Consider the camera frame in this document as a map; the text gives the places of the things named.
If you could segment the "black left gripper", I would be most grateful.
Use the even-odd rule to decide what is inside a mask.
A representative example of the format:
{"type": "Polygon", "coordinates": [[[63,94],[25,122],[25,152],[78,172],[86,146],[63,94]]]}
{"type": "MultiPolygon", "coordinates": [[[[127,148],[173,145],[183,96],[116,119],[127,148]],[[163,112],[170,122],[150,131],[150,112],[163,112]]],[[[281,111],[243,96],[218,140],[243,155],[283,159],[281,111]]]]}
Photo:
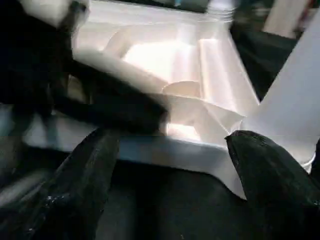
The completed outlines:
{"type": "Polygon", "coordinates": [[[69,77],[72,34],[86,4],[67,2],[56,26],[28,13],[20,0],[0,2],[0,102],[50,116],[69,77]]]}

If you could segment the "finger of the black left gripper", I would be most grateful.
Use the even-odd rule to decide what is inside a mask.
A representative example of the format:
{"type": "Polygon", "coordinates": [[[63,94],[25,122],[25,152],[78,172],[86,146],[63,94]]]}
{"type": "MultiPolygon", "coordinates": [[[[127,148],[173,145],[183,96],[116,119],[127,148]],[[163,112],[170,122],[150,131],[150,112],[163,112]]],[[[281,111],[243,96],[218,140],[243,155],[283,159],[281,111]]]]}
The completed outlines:
{"type": "Polygon", "coordinates": [[[157,134],[168,116],[165,104],[124,78],[77,60],[53,81],[52,100],[56,110],[73,119],[125,133],[157,134]],[[69,76],[80,81],[91,102],[68,96],[69,76]]]}

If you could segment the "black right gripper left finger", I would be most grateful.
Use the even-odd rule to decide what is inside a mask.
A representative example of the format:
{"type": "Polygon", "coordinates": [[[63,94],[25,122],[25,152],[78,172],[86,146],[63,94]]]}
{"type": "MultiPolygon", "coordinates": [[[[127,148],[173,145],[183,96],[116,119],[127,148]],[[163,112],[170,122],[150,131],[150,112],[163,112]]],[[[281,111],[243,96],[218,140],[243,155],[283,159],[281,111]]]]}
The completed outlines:
{"type": "Polygon", "coordinates": [[[2,240],[93,240],[117,162],[119,137],[90,133],[26,200],[0,211],[2,240]]]}

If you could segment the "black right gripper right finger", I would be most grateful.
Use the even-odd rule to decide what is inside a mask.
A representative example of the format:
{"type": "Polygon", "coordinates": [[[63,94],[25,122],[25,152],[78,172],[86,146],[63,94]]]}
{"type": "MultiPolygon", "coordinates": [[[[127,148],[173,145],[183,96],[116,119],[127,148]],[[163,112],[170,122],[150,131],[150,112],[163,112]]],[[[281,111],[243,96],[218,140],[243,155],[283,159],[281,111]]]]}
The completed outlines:
{"type": "Polygon", "coordinates": [[[250,130],[236,130],[225,141],[263,239],[318,240],[320,186],[293,156],[250,130]]]}

